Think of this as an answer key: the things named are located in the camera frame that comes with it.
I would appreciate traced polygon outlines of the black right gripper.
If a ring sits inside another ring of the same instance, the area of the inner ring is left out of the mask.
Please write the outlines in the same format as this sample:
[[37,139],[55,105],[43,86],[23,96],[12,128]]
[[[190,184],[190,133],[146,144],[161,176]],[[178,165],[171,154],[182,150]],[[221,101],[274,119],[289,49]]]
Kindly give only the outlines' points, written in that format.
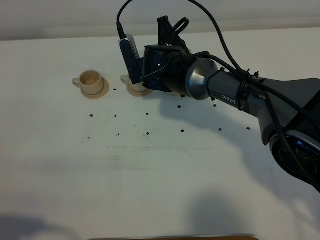
[[147,45],[142,65],[142,85],[150,90],[187,95],[186,77],[197,57],[184,50],[186,43],[179,36],[187,28],[183,17],[174,26],[168,16],[157,19],[158,45]]

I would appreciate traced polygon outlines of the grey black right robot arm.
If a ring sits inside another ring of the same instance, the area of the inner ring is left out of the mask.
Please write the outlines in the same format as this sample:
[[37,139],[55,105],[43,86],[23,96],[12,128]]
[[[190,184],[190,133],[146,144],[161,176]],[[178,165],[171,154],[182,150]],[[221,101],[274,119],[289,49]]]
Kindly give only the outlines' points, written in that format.
[[320,81],[250,74],[207,51],[191,53],[180,33],[189,20],[157,20],[158,43],[145,47],[142,84],[197,101],[219,100],[258,119],[261,140],[288,174],[320,188]]

